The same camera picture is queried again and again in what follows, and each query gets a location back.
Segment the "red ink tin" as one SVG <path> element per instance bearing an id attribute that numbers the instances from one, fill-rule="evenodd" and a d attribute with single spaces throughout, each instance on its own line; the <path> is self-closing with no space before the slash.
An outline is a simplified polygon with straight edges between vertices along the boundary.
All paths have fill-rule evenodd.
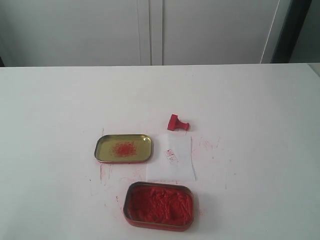
<path id="1" fill-rule="evenodd" d="M 138 181 L 127 190 L 123 215 L 134 227 L 183 232 L 193 223 L 194 206 L 183 185 Z"/>

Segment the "white paper sheet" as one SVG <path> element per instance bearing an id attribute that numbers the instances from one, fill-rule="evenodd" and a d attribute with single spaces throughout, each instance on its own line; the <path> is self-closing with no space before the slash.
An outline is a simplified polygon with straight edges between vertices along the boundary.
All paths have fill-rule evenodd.
<path id="1" fill-rule="evenodd" d="M 188 135 L 153 135 L 153 153 L 146 167 L 148 182 L 194 182 L 192 138 Z"/>

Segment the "white cabinet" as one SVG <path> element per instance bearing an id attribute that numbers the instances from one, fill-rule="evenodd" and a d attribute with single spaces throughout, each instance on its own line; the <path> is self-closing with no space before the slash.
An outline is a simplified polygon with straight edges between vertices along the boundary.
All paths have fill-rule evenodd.
<path id="1" fill-rule="evenodd" d="M 3 0 L 7 67 L 270 63 L 289 0 Z"/>

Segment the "red stamp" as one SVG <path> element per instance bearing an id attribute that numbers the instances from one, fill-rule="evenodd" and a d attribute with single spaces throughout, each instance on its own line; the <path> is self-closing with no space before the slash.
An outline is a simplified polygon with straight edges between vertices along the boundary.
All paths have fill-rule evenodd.
<path id="1" fill-rule="evenodd" d="M 167 130 L 175 131 L 176 129 L 182 129 L 182 130 L 188 131 L 189 128 L 190 128 L 190 124 L 187 122 L 180 121 L 176 114 L 172 114 L 170 116 L 170 119 L 167 125 Z"/>

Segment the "gold tin lid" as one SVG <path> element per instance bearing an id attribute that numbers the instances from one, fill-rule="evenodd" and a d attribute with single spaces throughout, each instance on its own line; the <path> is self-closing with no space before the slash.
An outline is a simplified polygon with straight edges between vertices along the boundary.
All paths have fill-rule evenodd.
<path id="1" fill-rule="evenodd" d="M 145 134 L 108 134 L 98 139 L 94 157 L 105 164 L 135 164 L 147 161 L 153 142 Z"/>

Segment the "dark door frame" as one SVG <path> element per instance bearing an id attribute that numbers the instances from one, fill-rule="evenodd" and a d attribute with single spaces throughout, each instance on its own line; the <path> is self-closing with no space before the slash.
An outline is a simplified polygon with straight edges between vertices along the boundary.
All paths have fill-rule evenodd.
<path id="1" fill-rule="evenodd" d="M 285 16 L 280 35 L 278 37 L 273 56 L 272 64 L 289 63 L 312 0 L 291 0 L 288 12 Z"/>

